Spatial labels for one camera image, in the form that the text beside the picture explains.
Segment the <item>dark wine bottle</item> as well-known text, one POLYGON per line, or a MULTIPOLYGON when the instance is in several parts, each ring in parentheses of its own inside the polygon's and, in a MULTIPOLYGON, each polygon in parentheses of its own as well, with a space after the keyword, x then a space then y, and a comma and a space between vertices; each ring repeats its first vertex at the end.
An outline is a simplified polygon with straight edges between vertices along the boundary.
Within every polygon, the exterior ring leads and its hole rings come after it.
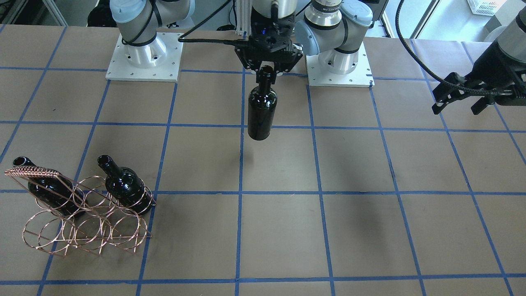
POLYGON ((107 191, 120 206, 137 214, 145 214, 152 208, 152 196, 135 171, 118 166, 106 154, 98 157, 97 164, 106 173, 107 191))
POLYGON ((269 137, 272 128, 277 107, 277 94, 271 88, 273 74, 271 66, 263 66, 258 72, 258 86, 249 94, 248 134, 256 141, 269 137))

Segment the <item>aluminium frame post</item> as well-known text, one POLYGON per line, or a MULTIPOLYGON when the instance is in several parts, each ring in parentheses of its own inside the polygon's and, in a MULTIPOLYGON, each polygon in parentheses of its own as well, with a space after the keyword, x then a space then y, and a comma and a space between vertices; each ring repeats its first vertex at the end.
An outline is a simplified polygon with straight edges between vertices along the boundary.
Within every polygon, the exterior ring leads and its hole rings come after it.
POLYGON ((235 0, 234 2, 235 20, 237 21, 237 25, 235 26, 235 32, 237 35, 244 35, 245 33, 250 34, 252 1, 235 0))

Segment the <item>dark wine bottle in basket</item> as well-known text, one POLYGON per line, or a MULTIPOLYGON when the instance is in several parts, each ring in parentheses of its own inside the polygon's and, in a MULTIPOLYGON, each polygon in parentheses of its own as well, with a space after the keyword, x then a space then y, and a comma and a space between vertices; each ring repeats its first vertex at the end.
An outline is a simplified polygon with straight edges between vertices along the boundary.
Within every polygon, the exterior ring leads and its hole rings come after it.
POLYGON ((152 208, 152 196, 135 171, 118 166, 106 154, 98 157, 97 164, 106 173, 107 191, 120 206, 137 214, 145 214, 152 208))

